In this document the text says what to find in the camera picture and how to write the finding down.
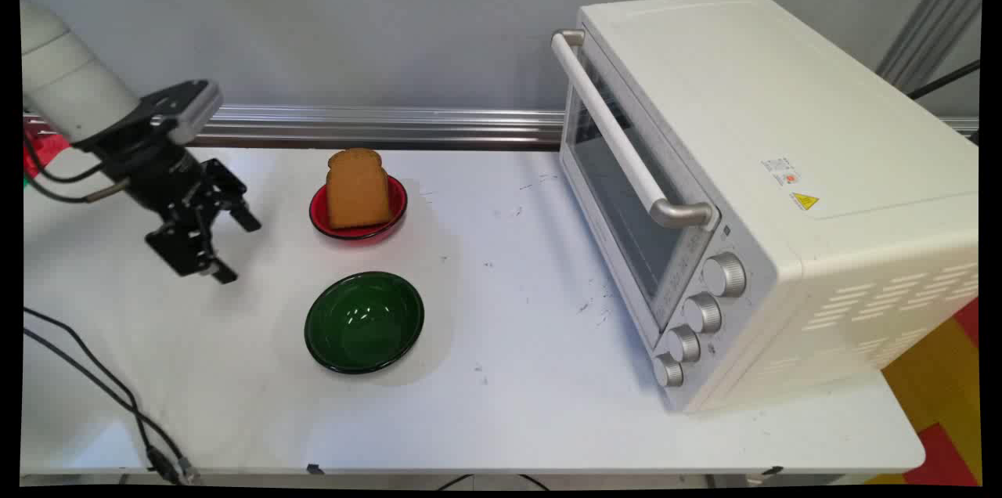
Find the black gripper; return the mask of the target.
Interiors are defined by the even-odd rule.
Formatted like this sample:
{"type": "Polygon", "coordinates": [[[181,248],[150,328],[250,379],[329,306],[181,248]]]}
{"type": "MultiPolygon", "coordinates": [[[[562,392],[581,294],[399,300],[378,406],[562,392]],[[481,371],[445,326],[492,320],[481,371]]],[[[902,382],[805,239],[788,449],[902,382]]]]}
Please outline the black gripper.
{"type": "Polygon", "coordinates": [[[157,230],[146,234],[146,244],[179,276],[214,277],[233,283],[239,274],[214,250],[212,226],[219,213],[228,212],[254,233],[260,220],[244,198],[246,184],[219,159],[197,161],[169,137],[178,122],[167,117],[159,124],[151,116],[130,116],[74,147],[97,156],[98,172],[112,185],[86,196],[95,203],[124,192],[158,215],[167,215],[157,230]]]}

